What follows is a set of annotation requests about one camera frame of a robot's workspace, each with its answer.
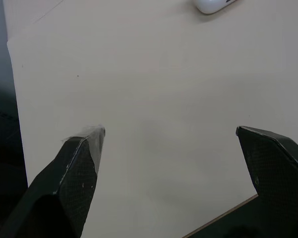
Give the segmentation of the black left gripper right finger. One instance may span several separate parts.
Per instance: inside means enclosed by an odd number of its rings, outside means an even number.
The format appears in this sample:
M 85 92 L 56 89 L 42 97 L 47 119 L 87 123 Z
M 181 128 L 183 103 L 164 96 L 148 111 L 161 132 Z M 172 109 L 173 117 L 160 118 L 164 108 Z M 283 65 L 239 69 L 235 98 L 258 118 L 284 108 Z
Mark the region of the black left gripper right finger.
M 290 138 L 239 126 L 236 135 L 271 238 L 298 238 L 298 145 Z

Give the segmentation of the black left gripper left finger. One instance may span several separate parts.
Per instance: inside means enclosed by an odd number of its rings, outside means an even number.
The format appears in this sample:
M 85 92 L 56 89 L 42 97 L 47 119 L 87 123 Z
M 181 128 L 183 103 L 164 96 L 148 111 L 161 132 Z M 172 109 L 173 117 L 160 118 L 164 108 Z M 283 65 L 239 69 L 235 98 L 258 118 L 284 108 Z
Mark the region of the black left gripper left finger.
M 0 228 L 0 238 L 80 238 L 96 188 L 105 128 L 69 137 Z

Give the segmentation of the white rounded plastic object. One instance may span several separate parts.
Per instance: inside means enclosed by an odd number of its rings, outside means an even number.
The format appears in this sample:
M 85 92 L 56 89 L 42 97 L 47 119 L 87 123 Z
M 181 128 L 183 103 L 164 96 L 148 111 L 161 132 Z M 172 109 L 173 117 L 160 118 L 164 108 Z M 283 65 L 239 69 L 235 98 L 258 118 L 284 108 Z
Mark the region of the white rounded plastic object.
M 213 14 L 237 0 L 193 0 L 196 8 L 203 14 Z

